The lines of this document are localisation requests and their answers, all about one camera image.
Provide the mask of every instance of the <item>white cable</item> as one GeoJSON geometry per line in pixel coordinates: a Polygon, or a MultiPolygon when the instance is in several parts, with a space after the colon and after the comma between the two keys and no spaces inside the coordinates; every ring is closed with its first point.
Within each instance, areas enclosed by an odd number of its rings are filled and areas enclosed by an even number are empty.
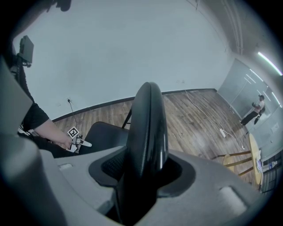
{"type": "MultiPolygon", "coordinates": [[[[196,106],[201,112],[203,112],[203,113],[206,115],[206,117],[207,117],[214,125],[216,125],[216,126],[218,127],[218,129],[220,130],[220,127],[219,127],[215,122],[213,122],[203,110],[201,110],[190,98],[189,98],[189,100],[192,102],[192,104],[193,104],[194,106],[196,106]]],[[[225,130],[223,130],[223,132],[225,132],[225,133],[229,134],[231,137],[233,137],[230,133],[226,132],[225,130]]],[[[233,139],[234,139],[234,140],[236,141],[236,143],[238,144],[239,150],[240,150],[240,152],[241,152],[242,149],[241,149],[241,146],[240,146],[239,142],[236,140],[235,137],[233,137],[233,139]]]]}

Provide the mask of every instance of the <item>black pants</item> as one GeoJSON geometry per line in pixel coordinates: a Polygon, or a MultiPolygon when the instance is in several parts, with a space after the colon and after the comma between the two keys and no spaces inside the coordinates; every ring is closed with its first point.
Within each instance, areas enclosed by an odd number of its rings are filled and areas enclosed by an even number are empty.
{"type": "Polygon", "coordinates": [[[77,153],[73,153],[65,150],[59,145],[50,143],[47,141],[47,139],[40,136],[28,136],[22,133],[18,135],[32,140],[39,149],[50,151],[54,158],[62,158],[62,157],[70,157],[70,156],[78,155],[77,153]]]}
{"type": "Polygon", "coordinates": [[[248,114],[242,121],[241,123],[243,125],[246,125],[249,121],[251,121],[254,117],[256,117],[258,115],[258,113],[256,113],[255,111],[252,111],[250,114],[248,114]]]}

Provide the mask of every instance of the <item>glass wall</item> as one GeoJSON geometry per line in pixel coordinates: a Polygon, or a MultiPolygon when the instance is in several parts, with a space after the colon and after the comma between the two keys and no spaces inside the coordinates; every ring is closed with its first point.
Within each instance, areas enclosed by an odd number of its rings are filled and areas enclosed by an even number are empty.
{"type": "Polygon", "coordinates": [[[272,90],[252,68],[236,59],[218,93],[240,119],[253,111],[252,103],[259,103],[262,94],[266,110],[256,124],[253,119],[246,128],[254,135],[263,158],[283,148],[283,109],[272,90]]]}

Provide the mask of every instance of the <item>fluorescent light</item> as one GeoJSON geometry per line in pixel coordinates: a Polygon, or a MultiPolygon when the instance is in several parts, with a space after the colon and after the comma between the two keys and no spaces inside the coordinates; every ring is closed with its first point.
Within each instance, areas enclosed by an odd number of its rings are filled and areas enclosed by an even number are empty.
{"type": "Polygon", "coordinates": [[[263,80],[252,69],[250,69],[250,70],[251,70],[252,73],[254,73],[263,82],[263,80]]]}
{"type": "MultiPolygon", "coordinates": [[[[244,77],[244,79],[247,80],[245,77],[244,77]]],[[[248,80],[247,80],[247,82],[250,83],[248,80]]],[[[250,84],[251,84],[251,83],[250,83],[250,84]]]]}
{"type": "Polygon", "coordinates": [[[282,75],[282,72],[279,71],[279,69],[265,55],[263,55],[261,52],[258,52],[258,55],[264,58],[278,72],[278,74],[282,75]]]}
{"type": "MultiPolygon", "coordinates": [[[[246,76],[248,76],[247,74],[246,74],[246,76]]],[[[256,83],[250,76],[248,76],[254,83],[256,83]]]]}
{"type": "Polygon", "coordinates": [[[278,104],[280,105],[279,103],[279,100],[276,98],[276,96],[274,95],[274,93],[272,92],[273,96],[275,97],[275,99],[277,100],[278,104]]]}
{"type": "MultiPolygon", "coordinates": [[[[266,93],[263,91],[264,95],[269,99],[269,97],[266,95],[266,93]]],[[[269,99],[269,101],[271,101],[271,99],[269,99]]]]}

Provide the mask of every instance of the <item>black sleeve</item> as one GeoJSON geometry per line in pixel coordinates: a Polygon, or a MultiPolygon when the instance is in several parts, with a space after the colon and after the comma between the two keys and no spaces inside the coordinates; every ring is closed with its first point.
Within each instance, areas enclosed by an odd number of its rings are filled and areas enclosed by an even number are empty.
{"type": "Polygon", "coordinates": [[[27,81],[26,81],[26,75],[23,70],[23,67],[21,67],[21,72],[19,75],[19,83],[23,91],[28,95],[28,97],[32,100],[32,106],[28,110],[25,118],[23,119],[23,129],[24,131],[28,131],[30,129],[35,129],[38,126],[42,125],[44,122],[46,122],[49,117],[46,115],[46,113],[38,106],[37,103],[34,102],[34,99],[32,98],[28,88],[27,88],[27,81]]]}

